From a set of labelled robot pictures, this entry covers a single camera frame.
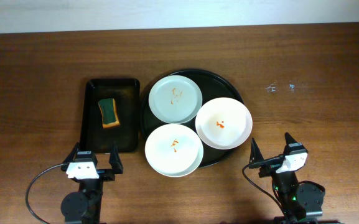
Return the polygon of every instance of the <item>wooden table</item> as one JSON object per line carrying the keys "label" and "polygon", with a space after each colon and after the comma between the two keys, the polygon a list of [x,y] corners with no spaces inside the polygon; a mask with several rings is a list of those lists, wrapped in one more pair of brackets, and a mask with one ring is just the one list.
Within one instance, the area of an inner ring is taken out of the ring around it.
{"label": "wooden table", "polygon": [[[309,158],[297,172],[327,189],[323,219],[359,223],[359,23],[0,34],[0,223],[36,223],[24,203],[31,179],[79,140],[85,83],[135,77],[141,89],[167,72],[203,68],[234,84],[265,157],[289,131]],[[271,92],[269,86],[275,87]],[[241,175],[250,139],[227,160],[174,179],[137,152],[105,184],[107,223],[253,223],[280,210]],[[108,156],[98,156],[108,167]],[[271,192],[271,179],[250,177]],[[59,170],[30,193],[34,210],[62,223],[78,185]]]}

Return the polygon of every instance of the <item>plate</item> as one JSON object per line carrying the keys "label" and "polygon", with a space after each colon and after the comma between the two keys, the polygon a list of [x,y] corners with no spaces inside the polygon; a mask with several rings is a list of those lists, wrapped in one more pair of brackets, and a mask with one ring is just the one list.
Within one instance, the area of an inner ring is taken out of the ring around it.
{"label": "plate", "polygon": [[232,98],[216,98],[205,103],[196,117],[200,139],[215,149],[233,149],[251,134],[253,119],[247,107]]}
{"label": "plate", "polygon": [[162,175],[182,177],[201,163],[203,144],[190,128],[166,124],[154,130],[145,145],[146,159]]}
{"label": "plate", "polygon": [[201,108],[202,101],[202,92],[196,83],[180,75],[160,79],[149,94],[151,111],[165,123],[190,121]]}

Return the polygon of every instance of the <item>black cable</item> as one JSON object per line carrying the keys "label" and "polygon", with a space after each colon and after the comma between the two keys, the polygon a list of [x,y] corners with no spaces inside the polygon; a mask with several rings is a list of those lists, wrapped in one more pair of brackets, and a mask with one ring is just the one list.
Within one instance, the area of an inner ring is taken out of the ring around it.
{"label": "black cable", "polygon": [[34,179],[32,179],[32,181],[30,182],[27,190],[26,190],[26,206],[27,208],[29,209],[30,213],[32,216],[34,216],[36,219],[38,219],[38,221],[42,222],[43,224],[49,224],[49,222],[43,220],[42,218],[40,218],[37,214],[35,214],[35,212],[31,209],[31,206],[30,206],[30,203],[29,203],[29,193],[30,193],[30,189],[31,189],[31,186],[32,184],[34,184],[34,182],[42,175],[44,175],[46,172],[54,169],[54,168],[57,168],[57,167],[60,167],[60,166],[64,166],[64,165],[67,165],[68,163],[62,163],[62,164],[58,164],[58,165],[55,165],[53,167],[49,167],[48,169],[42,171],[40,174],[38,174],[36,177],[34,177]]}
{"label": "black cable", "polygon": [[250,178],[247,177],[247,175],[246,175],[246,173],[245,173],[245,170],[248,168],[248,166],[249,166],[249,164],[247,164],[247,165],[243,168],[243,170],[242,170],[243,176],[248,180],[248,182],[249,182],[252,186],[256,187],[258,190],[262,191],[262,193],[264,193],[264,194],[266,194],[267,196],[269,196],[269,197],[279,206],[280,211],[283,213],[284,218],[286,219],[286,221],[287,221],[288,223],[290,223],[290,222],[288,221],[287,217],[286,217],[286,213],[284,212],[284,210],[283,210],[283,208],[282,208],[280,202],[279,202],[278,200],[276,200],[271,194],[267,193],[267,191],[265,191],[264,189],[262,189],[261,187],[259,187],[258,185],[256,185]]}
{"label": "black cable", "polygon": [[272,189],[273,189],[273,194],[274,194],[274,197],[276,198],[276,200],[279,200],[279,196],[277,195],[277,192],[276,192],[276,189],[275,189],[275,186],[274,186],[273,180],[272,180]]}

